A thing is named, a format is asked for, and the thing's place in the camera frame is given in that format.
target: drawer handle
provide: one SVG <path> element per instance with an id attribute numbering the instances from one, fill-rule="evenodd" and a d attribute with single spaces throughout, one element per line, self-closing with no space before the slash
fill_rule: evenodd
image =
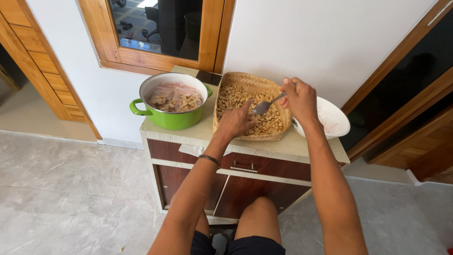
<path id="1" fill-rule="evenodd" d="M 253 170 L 253 163 L 252 163 L 252 169 L 246 169 L 246 168 L 236 167 L 236 160 L 234 161 L 234 166 L 233 166 L 233 167 L 230 167 L 230 169 L 233 169 L 233 170 L 242 170 L 242 171 L 254 172 L 254 173 L 257 173 L 257 172 L 258 172 L 257 170 Z"/>

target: slipper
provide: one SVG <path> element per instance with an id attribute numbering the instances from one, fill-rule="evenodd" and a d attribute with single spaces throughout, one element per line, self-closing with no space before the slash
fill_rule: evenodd
<path id="1" fill-rule="evenodd" d="M 126 25 L 123 26 L 123 30 L 128 30 L 131 29 L 134 25 L 131 23 L 127 23 Z"/>

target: black shorts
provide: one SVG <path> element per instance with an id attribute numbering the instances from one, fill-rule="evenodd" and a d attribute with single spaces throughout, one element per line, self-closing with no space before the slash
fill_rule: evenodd
<path id="1" fill-rule="evenodd" d="M 209 237 L 195 231 L 192 239 L 191 255 L 215 255 L 216 249 Z M 229 243 L 225 255 L 284 255 L 285 249 L 276 241 L 262 236 L 239 238 Z"/>

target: bracelet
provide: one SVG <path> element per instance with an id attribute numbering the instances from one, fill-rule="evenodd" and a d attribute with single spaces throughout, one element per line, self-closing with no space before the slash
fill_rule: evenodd
<path id="1" fill-rule="evenodd" d="M 210 161 L 216 163 L 216 164 L 217 164 L 217 170 L 220 169 L 220 163 L 219 163 L 219 161 L 217 161 L 217 159 L 215 159 L 215 158 L 213 158 L 213 157 L 210 157 L 210 156 L 208 156 L 208 155 L 203 155 L 203 154 L 201 154 L 200 156 L 198 156 L 198 158 L 201 158 L 201 157 L 202 157 L 202 158 L 205 158 L 205 159 L 209 159 Z"/>

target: woven bamboo basket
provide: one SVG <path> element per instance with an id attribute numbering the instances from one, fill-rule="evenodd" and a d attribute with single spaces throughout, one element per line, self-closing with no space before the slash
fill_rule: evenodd
<path id="1" fill-rule="evenodd" d="M 280 95 L 280 86 L 273 81 L 252 75 L 247 73 L 240 72 L 228 72 L 223 75 L 222 80 L 219 84 L 219 89 L 217 90 L 216 104 L 214 106 L 214 121 L 213 121 L 213 130 L 217 130 L 219 120 L 217 119 L 217 102 L 219 100 L 219 93 L 222 86 L 225 85 L 240 85 L 242 90 L 247 93 L 255 94 L 256 92 L 269 92 L 272 96 L 277 97 Z M 274 103 L 277 106 L 277 109 L 280 114 L 280 121 L 282 122 L 281 132 L 266 134 L 266 135 L 250 135 L 250 136 L 240 136 L 237 139 L 247 140 L 247 141 L 278 141 L 282 138 L 283 132 L 285 132 L 291 125 L 291 115 L 288 109 L 283 109 L 278 103 Z"/>

